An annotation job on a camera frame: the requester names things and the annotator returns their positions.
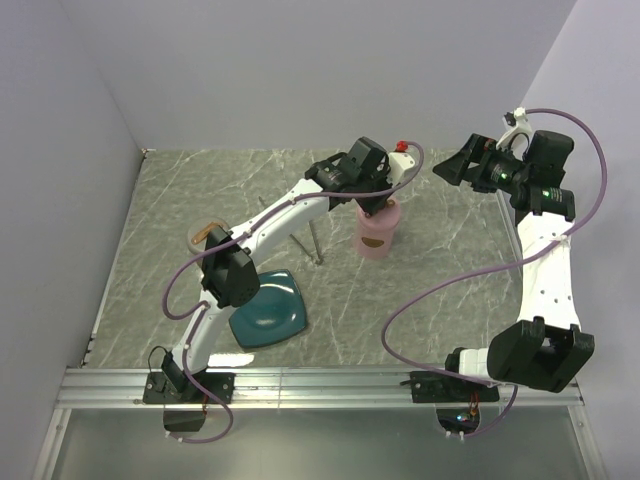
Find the pink lid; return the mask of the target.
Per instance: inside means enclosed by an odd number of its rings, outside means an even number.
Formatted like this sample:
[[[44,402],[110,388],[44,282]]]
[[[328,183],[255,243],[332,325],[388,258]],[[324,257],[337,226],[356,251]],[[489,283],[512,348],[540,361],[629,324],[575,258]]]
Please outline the pink lid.
[[[399,201],[391,196],[384,207],[373,215],[367,214],[361,207],[356,208],[356,218],[359,227],[367,233],[393,233],[401,218]]]

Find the pink canister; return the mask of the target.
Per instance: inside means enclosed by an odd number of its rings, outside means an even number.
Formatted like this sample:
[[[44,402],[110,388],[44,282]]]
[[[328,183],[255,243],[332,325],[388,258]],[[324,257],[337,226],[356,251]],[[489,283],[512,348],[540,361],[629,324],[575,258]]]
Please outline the pink canister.
[[[395,226],[357,222],[352,237],[353,247],[365,259],[383,259],[389,255],[395,231]]]

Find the grey steel lid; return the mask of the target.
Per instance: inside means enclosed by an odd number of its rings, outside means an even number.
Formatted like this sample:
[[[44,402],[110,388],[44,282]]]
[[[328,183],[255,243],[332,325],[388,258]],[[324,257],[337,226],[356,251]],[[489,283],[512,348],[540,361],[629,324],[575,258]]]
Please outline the grey steel lid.
[[[225,230],[229,229],[228,223],[217,217],[202,217],[189,226],[186,233],[186,245],[191,254],[196,255],[205,250],[207,235],[216,226]]]

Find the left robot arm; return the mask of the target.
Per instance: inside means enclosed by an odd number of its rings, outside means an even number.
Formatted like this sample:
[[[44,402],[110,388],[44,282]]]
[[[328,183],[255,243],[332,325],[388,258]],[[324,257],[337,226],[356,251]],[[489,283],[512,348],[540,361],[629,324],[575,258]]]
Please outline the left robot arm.
[[[258,293],[257,268],[276,246],[351,200],[369,215],[379,212],[416,164],[406,153],[388,152],[361,137],[349,151],[313,163],[283,197],[252,219],[230,230],[214,227],[194,258],[202,271],[199,301],[186,312],[187,330],[161,364],[169,393],[180,402],[199,396],[199,372],[207,368],[221,328]]]

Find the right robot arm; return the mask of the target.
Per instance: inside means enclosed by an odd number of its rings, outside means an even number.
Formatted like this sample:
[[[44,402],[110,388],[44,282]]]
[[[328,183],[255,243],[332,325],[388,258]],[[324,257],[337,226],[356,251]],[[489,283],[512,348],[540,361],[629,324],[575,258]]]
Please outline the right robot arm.
[[[441,386],[455,400],[475,390],[476,377],[559,393],[595,350],[595,339],[583,332],[574,306],[567,232],[574,224],[575,200],[561,187],[574,142],[544,130],[527,139],[517,159],[495,140],[473,134],[433,169],[452,185],[466,181],[476,192],[508,194],[526,262],[516,322],[488,347],[458,348],[448,356]]]

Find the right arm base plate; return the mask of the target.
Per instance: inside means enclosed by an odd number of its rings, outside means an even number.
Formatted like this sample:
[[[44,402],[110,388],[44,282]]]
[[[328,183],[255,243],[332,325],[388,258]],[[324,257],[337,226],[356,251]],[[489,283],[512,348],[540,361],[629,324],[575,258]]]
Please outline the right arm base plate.
[[[403,381],[402,385],[410,387],[413,403],[470,403],[472,400],[498,402],[500,399],[497,387],[424,370],[411,371],[409,379]]]

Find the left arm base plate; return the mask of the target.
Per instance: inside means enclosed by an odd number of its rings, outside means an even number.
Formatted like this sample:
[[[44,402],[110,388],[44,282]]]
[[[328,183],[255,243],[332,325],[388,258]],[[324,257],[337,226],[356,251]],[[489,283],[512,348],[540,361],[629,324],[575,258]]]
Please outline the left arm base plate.
[[[235,374],[230,372],[200,372],[195,380],[223,403],[230,404],[234,392]],[[147,405],[202,404],[211,399],[186,376],[175,387],[161,371],[150,372],[146,379],[142,403]]]

